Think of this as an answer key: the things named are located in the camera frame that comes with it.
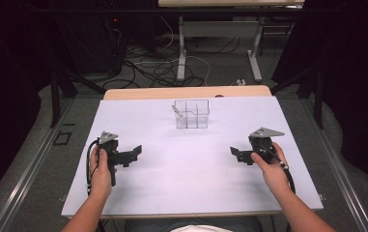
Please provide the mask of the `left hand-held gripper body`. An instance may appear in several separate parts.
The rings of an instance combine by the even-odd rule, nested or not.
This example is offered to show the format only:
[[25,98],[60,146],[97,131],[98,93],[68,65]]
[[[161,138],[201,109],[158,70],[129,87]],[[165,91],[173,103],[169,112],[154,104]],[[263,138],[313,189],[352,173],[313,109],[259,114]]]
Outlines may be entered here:
[[111,175],[112,187],[116,185],[115,166],[123,166],[123,161],[125,160],[125,158],[137,157],[133,154],[132,151],[119,152],[119,141],[117,140],[117,138],[117,134],[108,131],[103,131],[99,137],[99,149],[103,149],[107,153],[107,166]]

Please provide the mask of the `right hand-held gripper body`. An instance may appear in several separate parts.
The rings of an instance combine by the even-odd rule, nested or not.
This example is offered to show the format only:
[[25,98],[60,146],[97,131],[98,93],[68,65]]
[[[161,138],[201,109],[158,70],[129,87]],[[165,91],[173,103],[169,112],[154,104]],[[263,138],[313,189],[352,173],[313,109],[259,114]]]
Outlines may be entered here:
[[258,154],[266,163],[271,164],[274,160],[280,162],[280,158],[272,146],[272,138],[274,136],[283,136],[284,132],[271,130],[267,128],[259,128],[249,134],[249,143],[253,152]]

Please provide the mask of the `clear plastic compartment organizer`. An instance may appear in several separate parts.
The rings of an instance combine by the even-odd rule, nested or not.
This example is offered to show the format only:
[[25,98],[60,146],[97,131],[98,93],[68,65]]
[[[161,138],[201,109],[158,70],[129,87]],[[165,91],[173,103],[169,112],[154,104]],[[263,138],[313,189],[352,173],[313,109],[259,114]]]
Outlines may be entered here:
[[210,103],[208,100],[175,100],[174,104],[183,114],[176,113],[177,129],[206,129],[209,123]]

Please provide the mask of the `person's left hand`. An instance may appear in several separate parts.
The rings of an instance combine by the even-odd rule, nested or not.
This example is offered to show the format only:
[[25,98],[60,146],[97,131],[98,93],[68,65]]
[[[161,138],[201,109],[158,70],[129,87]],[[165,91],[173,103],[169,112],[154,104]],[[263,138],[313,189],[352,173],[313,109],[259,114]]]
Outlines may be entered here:
[[91,193],[93,198],[106,200],[112,191],[111,174],[107,164],[107,153],[95,147],[89,161]]

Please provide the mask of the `person's right hand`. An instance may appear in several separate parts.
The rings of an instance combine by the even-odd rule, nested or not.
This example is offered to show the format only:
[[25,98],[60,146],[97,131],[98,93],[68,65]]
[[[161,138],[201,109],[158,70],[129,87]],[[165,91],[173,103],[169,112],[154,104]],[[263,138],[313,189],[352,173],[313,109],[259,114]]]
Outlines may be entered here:
[[268,164],[256,153],[251,158],[262,170],[265,183],[273,195],[290,190],[288,178],[278,162]]

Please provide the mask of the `white table cover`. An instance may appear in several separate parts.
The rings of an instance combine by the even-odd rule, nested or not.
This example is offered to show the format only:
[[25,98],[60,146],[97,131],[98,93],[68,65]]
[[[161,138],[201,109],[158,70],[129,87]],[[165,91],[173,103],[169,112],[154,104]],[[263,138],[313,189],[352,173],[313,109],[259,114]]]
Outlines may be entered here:
[[102,101],[88,139],[103,131],[119,148],[141,147],[137,161],[120,167],[103,213],[108,218],[169,218],[277,213],[280,210],[257,165],[237,161],[259,128],[280,131],[297,196],[312,210],[323,204],[274,97],[211,98],[204,129],[179,129],[170,100]]

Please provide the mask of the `black metal stand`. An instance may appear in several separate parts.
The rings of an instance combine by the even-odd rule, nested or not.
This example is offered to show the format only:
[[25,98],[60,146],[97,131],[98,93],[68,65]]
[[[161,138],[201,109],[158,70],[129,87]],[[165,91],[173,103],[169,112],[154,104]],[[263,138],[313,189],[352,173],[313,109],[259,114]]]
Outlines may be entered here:
[[67,98],[75,98],[78,94],[73,82],[77,81],[84,86],[104,94],[105,89],[86,79],[81,74],[76,73],[65,67],[62,63],[52,60],[50,62],[50,87],[51,87],[51,105],[52,105],[52,122],[51,127],[54,128],[61,118],[60,92],[63,92]]
[[325,87],[325,69],[309,67],[297,73],[286,81],[276,84],[270,88],[273,94],[280,90],[289,87],[290,85],[300,82],[297,88],[297,97],[299,99],[308,99],[311,94],[314,94],[314,109],[313,118],[320,129],[324,128],[322,113],[323,113],[323,97]]

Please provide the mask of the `person's white shirt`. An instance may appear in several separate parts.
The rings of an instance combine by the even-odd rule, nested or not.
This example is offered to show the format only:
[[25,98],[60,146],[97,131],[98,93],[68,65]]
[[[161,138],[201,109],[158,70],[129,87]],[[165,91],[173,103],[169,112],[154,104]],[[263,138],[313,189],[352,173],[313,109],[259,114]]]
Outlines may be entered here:
[[211,225],[187,225],[173,229],[170,232],[233,232],[233,231]]

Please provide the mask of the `black equipment with red light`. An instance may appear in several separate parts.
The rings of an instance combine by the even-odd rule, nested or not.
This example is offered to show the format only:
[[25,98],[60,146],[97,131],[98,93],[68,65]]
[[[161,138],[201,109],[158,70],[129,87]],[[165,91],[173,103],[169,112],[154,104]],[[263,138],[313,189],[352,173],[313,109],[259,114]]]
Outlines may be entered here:
[[121,72],[124,38],[105,17],[64,15],[57,23],[79,73]]

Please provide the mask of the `desk with white legs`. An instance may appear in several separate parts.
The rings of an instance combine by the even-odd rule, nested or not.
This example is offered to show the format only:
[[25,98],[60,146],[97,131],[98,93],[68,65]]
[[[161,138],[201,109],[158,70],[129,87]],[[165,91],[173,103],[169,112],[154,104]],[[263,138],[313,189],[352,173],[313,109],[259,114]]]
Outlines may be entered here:
[[[305,0],[158,0],[158,5],[167,10],[195,10],[200,8],[208,13],[213,8],[228,8],[229,10],[299,10]],[[185,79],[185,62],[188,56],[184,46],[186,38],[206,37],[238,37],[252,39],[252,48],[247,51],[250,68],[256,81],[263,80],[257,61],[260,40],[265,27],[264,16],[257,16],[254,20],[212,21],[196,19],[189,21],[179,17],[180,56],[177,78]]]

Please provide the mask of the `metal floor rail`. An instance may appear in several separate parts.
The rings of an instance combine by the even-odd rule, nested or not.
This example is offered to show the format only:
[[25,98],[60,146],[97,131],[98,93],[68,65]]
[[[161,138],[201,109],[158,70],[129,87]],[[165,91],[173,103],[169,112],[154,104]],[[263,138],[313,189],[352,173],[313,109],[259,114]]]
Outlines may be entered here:
[[65,100],[62,118],[49,125],[46,111],[27,136],[2,183],[0,232],[59,232],[62,209],[79,161],[76,100]]
[[320,141],[323,144],[326,153],[326,161],[333,173],[334,179],[340,191],[345,199],[345,202],[352,214],[352,217],[356,223],[359,232],[368,232],[368,216],[359,201],[359,198],[351,184],[348,173],[338,158],[335,150],[332,148],[330,141],[328,140],[326,133],[318,126],[318,123],[314,119],[314,109],[311,106],[310,100],[303,99],[300,101],[305,113],[308,115],[317,135],[320,137]]

